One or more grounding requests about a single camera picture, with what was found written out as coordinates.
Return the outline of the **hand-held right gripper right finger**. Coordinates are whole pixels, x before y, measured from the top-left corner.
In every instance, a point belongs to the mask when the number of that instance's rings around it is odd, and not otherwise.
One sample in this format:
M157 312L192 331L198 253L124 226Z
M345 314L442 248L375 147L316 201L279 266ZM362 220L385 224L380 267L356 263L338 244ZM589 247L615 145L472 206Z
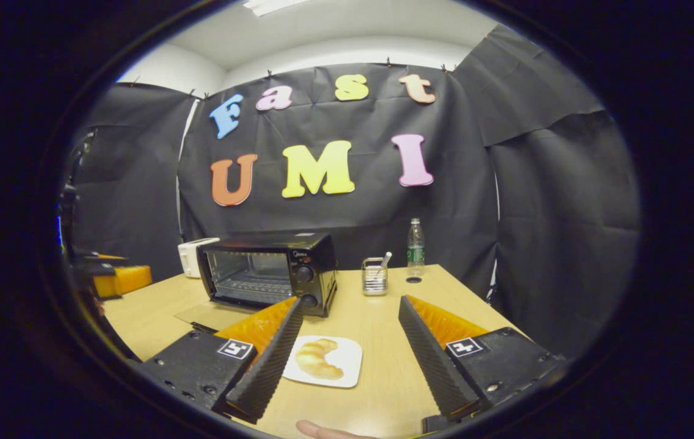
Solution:
M564 366L512 327L486 330L411 295L400 300L398 319L439 411L422 420L425 434L503 405Z

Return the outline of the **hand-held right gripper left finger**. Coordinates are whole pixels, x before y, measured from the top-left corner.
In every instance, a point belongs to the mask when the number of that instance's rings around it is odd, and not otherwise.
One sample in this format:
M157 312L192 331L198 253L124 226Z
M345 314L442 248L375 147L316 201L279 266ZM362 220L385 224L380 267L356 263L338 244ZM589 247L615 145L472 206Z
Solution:
M190 405L256 423L285 371L303 310L302 299L288 298L216 334L193 329L138 371Z

